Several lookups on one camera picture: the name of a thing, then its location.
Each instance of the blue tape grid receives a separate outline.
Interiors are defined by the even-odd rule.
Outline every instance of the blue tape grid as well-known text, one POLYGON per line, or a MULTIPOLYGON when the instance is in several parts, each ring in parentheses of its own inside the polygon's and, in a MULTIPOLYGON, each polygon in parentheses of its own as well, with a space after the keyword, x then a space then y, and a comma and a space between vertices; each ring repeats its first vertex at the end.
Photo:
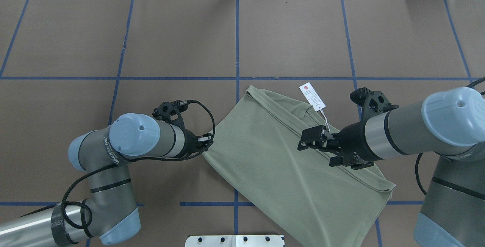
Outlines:
MULTIPOLYGON (((19 21, 17 26, 14 30, 14 34, 12 35, 12 40, 10 41, 10 45, 7 49, 7 53, 5 55, 5 59, 3 60, 2 67, 0 69, 0 80, 116 80, 113 100, 111 103, 111 110, 110 110, 110 117, 108 124, 111 124, 113 121, 113 110, 116 103, 116 96, 118 92, 119 82, 121 80, 227 80, 227 81, 236 81, 236 102, 239 101, 239 82, 241 80, 254 80, 254 81, 291 81, 291 80, 298 80, 298 81, 352 81, 354 84, 354 88, 357 89, 357 81, 359 80, 369 80, 369 81, 474 81, 478 78, 472 78, 469 72, 468 64, 466 63, 465 56, 463 54, 463 50, 461 47, 460 40, 458 35, 456 34, 456 30, 454 27, 454 23, 450 14, 450 9, 447 4, 447 0, 443 0, 445 9, 447 12, 448 19, 450 21, 450 27, 452 29, 454 38, 456 40, 456 45, 460 52, 460 56, 463 61, 464 68, 466 70, 467 78, 393 78, 393 77, 357 77, 355 74, 355 65, 354 65, 354 58, 352 54, 352 47, 350 45, 350 35, 349 29, 347 24, 347 15, 345 12, 345 1, 341 0, 342 6, 342 13, 343 13, 343 21, 345 27, 345 35, 347 39, 347 47, 349 52, 349 61, 350 61, 350 69, 352 71, 352 77, 282 77, 282 78, 274 78, 274 77, 240 77, 239 75, 239 0, 236 0, 236 77, 122 77, 121 70, 123 68, 123 59, 126 51, 127 41, 128 41, 128 31, 130 29, 130 20, 131 20, 131 13, 133 10, 133 3, 135 0, 131 0, 130 3, 130 11, 128 12, 128 20, 126 26, 126 34, 124 37, 123 42, 123 49, 121 50, 120 55, 120 62, 118 67, 118 73, 116 77, 4 77, 2 76, 3 72, 5 71, 5 67, 7 65, 7 61, 14 45, 15 38, 19 31, 20 25, 22 23, 23 16, 25 14, 27 5, 29 0, 25 1, 24 7, 22 9, 22 13, 20 14, 19 21)), ((358 109, 359 116, 361 116, 361 109, 358 109)), ((48 206, 55 204, 56 202, 0 202, 0 206, 48 206)), ((423 201, 390 201, 387 202, 387 205, 422 205, 423 201)), ((233 206, 234 207, 234 234, 238 234, 238 207, 239 206, 254 206, 251 202, 239 202, 239 193, 236 189, 234 189, 234 202, 180 202, 180 206, 233 206)), ((382 247, 382 237, 381 237, 381 226, 379 223, 379 218, 375 221, 376 231, 377 231, 377 240, 379 247, 382 247)), ((86 242, 86 247, 89 247, 90 239, 86 242)))

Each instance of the black strap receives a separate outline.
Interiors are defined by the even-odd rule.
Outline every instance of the black strap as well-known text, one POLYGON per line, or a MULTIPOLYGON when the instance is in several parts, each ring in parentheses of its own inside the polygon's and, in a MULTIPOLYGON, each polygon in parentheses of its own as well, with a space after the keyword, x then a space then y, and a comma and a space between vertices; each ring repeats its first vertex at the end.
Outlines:
POLYGON ((91 191, 91 193, 96 193, 96 192, 99 192, 99 191, 108 190, 108 189, 111 189, 111 188, 114 188, 114 187, 117 187, 117 186, 120 186, 120 185, 124 185, 124 184, 130 183, 130 182, 131 182, 131 178, 127 178, 126 180, 121 180, 121 181, 116 182, 116 183, 108 184, 108 185, 97 187, 97 188, 92 188, 90 191, 91 191))
MULTIPOLYGON (((87 199, 84 199, 81 203, 86 204, 87 199)), ((89 237, 92 238, 94 237, 88 230, 88 227, 86 225, 86 216, 84 215, 84 207, 81 207, 81 225, 83 226, 84 233, 89 237)))
POLYGON ((69 234, 66 232, 60 203, 56 204, 54 210, 52 211, 52 215, 50 217, 50 230, 58 247, 68 247, 70 245, 76 245, 79 243, 73 242, 71 237, 69 237, 69 234))
POLYGON ((396 143, 394 142, 393 138, 391 137, 391 133, 389 132, 389 125, 388 125, 388 122, 389 122, 389 114, 391 114, 391 112, 388 112, 386 114, 386 116, 384 117, 384 132, 386 133, 386 137, 388 138, 388 142, 391 145, 391 147, 393 147, 393 149, 395 151, 399 152, 402 155, 409 155, 409 154, 403 152, 402 150, 400 150, 397 147, 396 143))
POLYGON ((454 183, 450 183, 449 181, 442 180, 442 179, 436 178, 436 177, 433 177, 431 179, 431 181, 434 181, 435 183, 439 183, 439 184, 444 185, 446 187, 449 187, 451 189, 457 190, 457 191, 459 191, 461 193, 464 193, 464 194, 467 194, 467 195, 470 195, 470 196, 473 196, 473 197, 476 197, 476 198, 485 200, 485 194, 482 194, 482 193, 473 191, 471 189, 468 189, 468 188, 459 186, 459 185, 454 184, 454 183))

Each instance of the white price tag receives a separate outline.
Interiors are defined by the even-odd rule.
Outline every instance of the white price tag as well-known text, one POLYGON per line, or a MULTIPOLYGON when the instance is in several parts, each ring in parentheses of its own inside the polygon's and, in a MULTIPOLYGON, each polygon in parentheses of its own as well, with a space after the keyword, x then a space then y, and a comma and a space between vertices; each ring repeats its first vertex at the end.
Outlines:
POLYGON ((322 101, 322 99, 320 99, 317 92, 310 83, 301 85, 300 90, 305 98, 308 100, 308 102, 313 106, 315 112, 318 112, 321 109, 325 108, 325 103, 322 101))

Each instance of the metal bracket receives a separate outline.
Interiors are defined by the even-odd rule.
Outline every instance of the metal bracket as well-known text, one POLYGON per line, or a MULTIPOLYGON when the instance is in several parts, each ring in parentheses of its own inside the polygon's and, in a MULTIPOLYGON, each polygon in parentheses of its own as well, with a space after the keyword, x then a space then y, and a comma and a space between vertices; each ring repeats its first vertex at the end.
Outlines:
POLYGON ((282 235, 190 236, 185 247, 284 247, 282 235))

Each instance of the blue tape line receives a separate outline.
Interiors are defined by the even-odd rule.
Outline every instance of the blue tape line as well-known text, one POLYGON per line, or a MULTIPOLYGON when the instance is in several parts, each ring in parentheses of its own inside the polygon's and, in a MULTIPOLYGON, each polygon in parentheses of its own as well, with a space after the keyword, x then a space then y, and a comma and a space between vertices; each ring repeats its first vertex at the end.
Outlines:
MULTIPOLYGON (((238 202, 236 197, 234 202, 180 202, 180 206, 254 206, 252 202, 238 202)), ((387 202, 387 205, 423 205, 423 200, 394 200, 387 202)))
POLYGON ((234 202, 180 202, 180 206, 234 206, 234 202))
POLYGON ((0 206, 49 206, 58 202, 0 202, 0 206))
POLYGON ((12 36, 12 40, 10 41, 10 45, 8 46, 7 53, 5 54, 5 59, 3 59, 2 68, 0 69, 0 77, 5 71, 5 66, 7 66, 7 60, 10 55, 10 51, 12 50, 12 46, 14 45, 15 37, 17 37, 17 32, 19 31, 20 24, 22 23, 22 19, 24 18, 25 10, 27 9, 27 4, 29 4, 29 0, 25 0, 24 8, 22 9, 22 13, 19 17, 19 22, 17 22, 17 26, 15 27, 14 35, 12 36))
POLYGON ((239 221, 238 221, 238 202, 239 202, 239 192, 234 188, 234 234, 239 234, 239 221))
POLYGON ((452 27, 453 35, 455 36, 456 45, 458 45, 458 50, 460 52, 461 60, 463 61, 463 65, 465 66, 466 75, 468 76, 468 79, 470 80, 470 82, 473 82, 471 81, 470 70, 468 69, 468 64, 466 64, 466 59, 465 59, 465 55, 463 54, 463 50, 461 48, 460 40, 458 39, 458 35, 456 34, 456 30, 454 28, 452 16, 450 14, 450 8, 448 7, 448 2, 447 0, 443 0, 443 1, 445 2, 446 14, 448 15, 448 19, 450 20, 450 26, 452 27))
POLYGON ((354 78, 346 77, 242 77, 243 81, 351 81, 354 78))
POLYGON ((355 78, 354 56, 352 55, 352 47, 350 47, 349 26, 347 25, 347 14, 345 13, 345 3, 340 0, 342 4, 343 24, 345 26, 345 36, 347 37, 347 47, 349 49, 350 69, 352 69, 352 78, 354 80, 354 89, 357 90, 357 79, 355 78))
POLYGON ((375 229, 377 231, 377 244, 382 247, 381 226, 379 225, 379 218, 375 219, 375 229))
POLYGON ((389 201, 388 205, 422 205, 424 204, 423 200, 396 200, 396 201, 389 201))
POLYGON ((234 77, 120 77, 120 80, 163 80, 163 81, 234 81, 234 77))
POLYGON ((133 2, 134 1, 135 0, 131 0, 130 11, 128 12, 128 20, 126 22, 125 39, 123 41, 123 49, 121 50, 120 64, 118 66, 118 74, 116 75, 116 84, 114 85, 113 100, 111 102, 110 118, 108 120, 108 126, 111 125, 111 123, 113 122, 114 104, 116 102, 116 96, 118 94, 118 86, 119 86, 119 83, 120 83, 121 69, 123 68, 123 59, 125 58, 126 41, 128 40, 128 31, 130 30, 131 13, 133 11, 133 2))
POLYGON ((236 0, 236 102, 239 102, 239 0, 236 0))
POLYGON ((252 202, 238 202, 238 206, 254 206, 252 202))
MULTIPOLYGON (((0 77, 1 80, 117 80, 118 77, 0 77)), ((119 77, 120 80, 235 81, 235 77, 119 77)), ((468 81, 469 78, 356 77, 359 81, 468 81)), ((353 81, 347 77, 240 77, 242 81, 353 81)))
POLYGON ((364 81, 467 81, 469 78, 387 78, 387 77, 357 77, 364 81))
POLYGON ((3 80, 115 80, 116 77, 1 77, 3 80))

